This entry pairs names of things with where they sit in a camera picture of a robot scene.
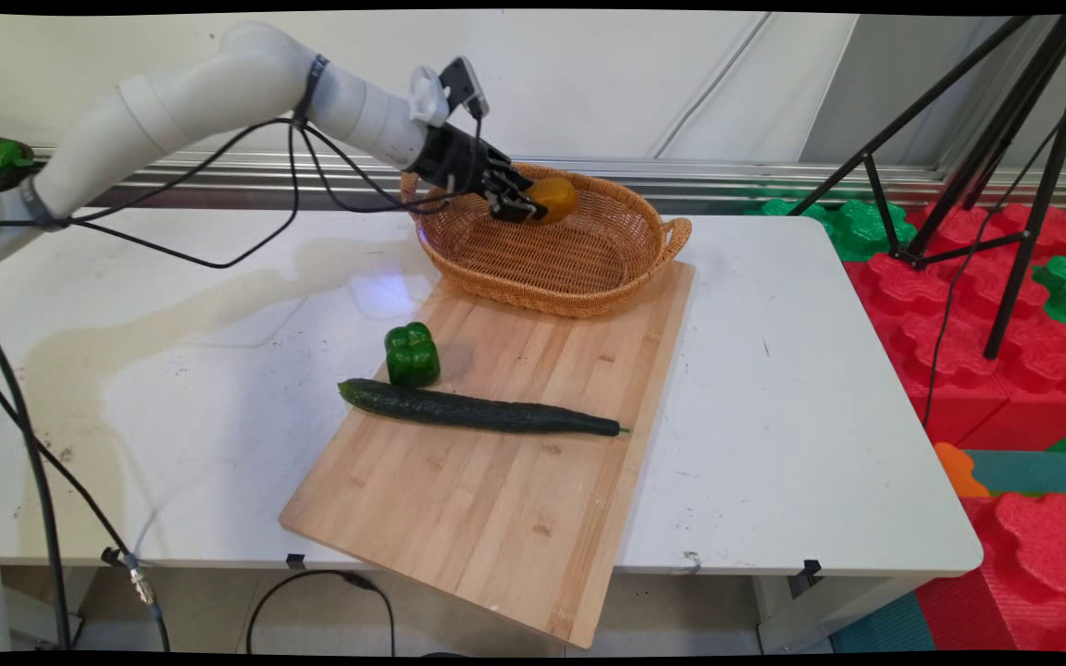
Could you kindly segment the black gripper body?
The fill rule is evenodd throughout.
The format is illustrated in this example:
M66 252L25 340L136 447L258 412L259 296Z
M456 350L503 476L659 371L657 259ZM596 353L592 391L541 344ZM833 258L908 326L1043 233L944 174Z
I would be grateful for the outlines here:
M455 126L429 128L422 152L407 166L433 186L449 193L486 195L482 172L489 165L514 165L507 155Z

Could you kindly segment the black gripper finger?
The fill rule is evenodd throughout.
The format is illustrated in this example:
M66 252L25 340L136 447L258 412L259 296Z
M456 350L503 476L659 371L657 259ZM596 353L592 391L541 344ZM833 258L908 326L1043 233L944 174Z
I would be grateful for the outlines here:
M537 204L524 193L491 194L491 218L512 224L544 225L549 208Z
M524 197L533 184L515 165L489 165L482 172L482 189L495 197Z

